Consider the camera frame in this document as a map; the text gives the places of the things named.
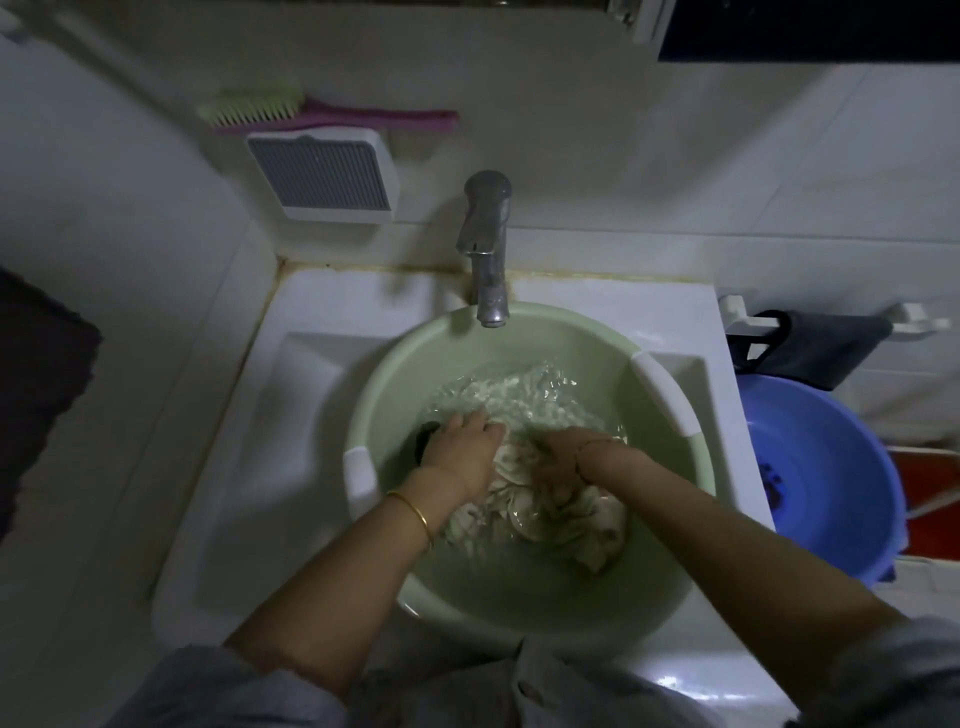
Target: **hand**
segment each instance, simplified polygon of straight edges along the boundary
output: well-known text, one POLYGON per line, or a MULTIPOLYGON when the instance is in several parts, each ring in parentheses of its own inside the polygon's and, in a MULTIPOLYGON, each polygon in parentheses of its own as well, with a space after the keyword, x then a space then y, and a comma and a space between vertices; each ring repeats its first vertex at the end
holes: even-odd
POLYGON ((535 479, 557 506, 567 503, 588 485, 611 490, 619 473, 649 460, 640 450, 630 448, 611 435, 585 427, 548 432, 542 441, 554 461, 541 467, 535 479))
POLYGON ((507 432, 505 425, 490 423, 483 407, 464 418, 456 414, 430 438, 420 466, 438 468, 456 478, 465 500, 477 500, 493 479, 493 456, 507 432))

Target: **wall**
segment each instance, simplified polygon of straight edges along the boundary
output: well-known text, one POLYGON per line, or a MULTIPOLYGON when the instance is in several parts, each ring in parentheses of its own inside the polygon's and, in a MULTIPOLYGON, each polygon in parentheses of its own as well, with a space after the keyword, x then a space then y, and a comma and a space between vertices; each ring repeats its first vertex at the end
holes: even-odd
MULTIPOLYGON (((391 135, 382 228, 287 221, 242 141, 209 144, 282 255, 457 265, 463 181, 495 167, 516 191, 511 267, 705 279, 754 307, 920 300, 960 322, 955 67, 657 64, 571 11, 109 8, 89 11, 190 103, 295 78, 332 103, 463 114, 450 136, 391 135)), ((932 436, 960 426, 958 370, 956 334, 885 344, 853 395, 884 432, 932 436)))
POLYGON ((0 723, 99 724, 159 654, 149 593, 276 258, 192 142, 61 51, 0 37, 0 96, 0 265, 104 334, 0 547, 0 723))

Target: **black towel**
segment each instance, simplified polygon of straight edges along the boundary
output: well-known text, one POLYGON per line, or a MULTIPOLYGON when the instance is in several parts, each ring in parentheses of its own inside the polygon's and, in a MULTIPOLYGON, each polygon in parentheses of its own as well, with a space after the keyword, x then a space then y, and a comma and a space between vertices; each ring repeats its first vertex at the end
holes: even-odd
POLYGON ((86 388, 100 340, 96 327, 0 268, 0 539, 21 475, 86 388))
POLYGON ((893 331, 880 316, 836 316, 800 311, 763 311, 780 326, 762 337, 728 336, 738 372, 782 376, 832 392, 876 345, 893 331), (768 344, 757 359, 747 360, 751 344, 768 344))

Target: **faucet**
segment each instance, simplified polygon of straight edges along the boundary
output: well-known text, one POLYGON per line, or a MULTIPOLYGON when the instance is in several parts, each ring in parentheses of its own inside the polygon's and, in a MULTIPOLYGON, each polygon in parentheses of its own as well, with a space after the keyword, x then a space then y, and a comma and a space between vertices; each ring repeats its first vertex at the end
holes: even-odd
POLYGON ((514 190, 502 172, 477 172, 464 185, 467 217, 457 237, 457 252, 470 259, 477 321, 486 328, 507 323, 507 220, 514 190))

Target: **gray sleeve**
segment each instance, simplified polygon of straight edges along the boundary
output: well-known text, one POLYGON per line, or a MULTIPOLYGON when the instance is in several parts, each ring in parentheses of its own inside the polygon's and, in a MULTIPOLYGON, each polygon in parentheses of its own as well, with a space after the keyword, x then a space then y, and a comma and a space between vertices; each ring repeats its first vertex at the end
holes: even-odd
POLYGON ((858 645, 837 662, 829 694, 804 728, 960 726, 960 626, 922 618, 858 645))
POLYGON ((222 647, 185 647, 157 665, 106 728, 332 728, 347 709, 288 670, 260 675, 222 647))

